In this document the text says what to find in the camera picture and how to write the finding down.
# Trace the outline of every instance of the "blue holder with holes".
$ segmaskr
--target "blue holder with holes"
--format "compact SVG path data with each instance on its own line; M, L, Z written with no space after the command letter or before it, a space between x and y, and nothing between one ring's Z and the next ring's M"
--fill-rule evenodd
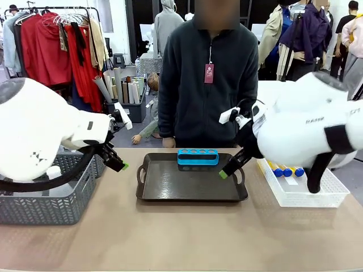
M218 164L220 156L215 149L181 149L178 151L179 165L207 165Z

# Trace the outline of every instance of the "white plastic basket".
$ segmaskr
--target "white plastic basket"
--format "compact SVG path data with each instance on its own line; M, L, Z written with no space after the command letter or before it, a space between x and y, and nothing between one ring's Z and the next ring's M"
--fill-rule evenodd
M307 188L307 177L277 178L265 159L257 160L278 204L281 207L338 208L350 191L326 169L320 192L312 194Z

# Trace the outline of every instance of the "black bin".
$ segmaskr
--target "black bin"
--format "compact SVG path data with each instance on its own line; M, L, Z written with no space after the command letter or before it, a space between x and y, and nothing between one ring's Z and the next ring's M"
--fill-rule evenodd
M118 102L117 99L112 99L114 103ZM143 120L146 117L146 96L145 96L145 90L141 97L141 102L139 104L121 104L123 106L124 110L128 114L131 122L133 123L142 123ZM108 113L113 113L115 111L115 105L114 103L106 103Z

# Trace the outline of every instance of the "red tag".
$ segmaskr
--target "red tag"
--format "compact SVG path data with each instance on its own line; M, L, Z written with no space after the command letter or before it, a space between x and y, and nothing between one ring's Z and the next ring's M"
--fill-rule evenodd
M204 83L212 84L213 83L213 75L214 75L214 64L206 64L205 65Z

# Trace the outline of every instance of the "window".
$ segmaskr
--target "window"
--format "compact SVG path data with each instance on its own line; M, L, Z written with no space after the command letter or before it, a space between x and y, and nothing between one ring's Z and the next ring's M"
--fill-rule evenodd
M103 32L113 33L111 5L109 4L109 0L94 0L93 2L94 5L90 6L98 9L98 13L100 14L100 21L103 27Z

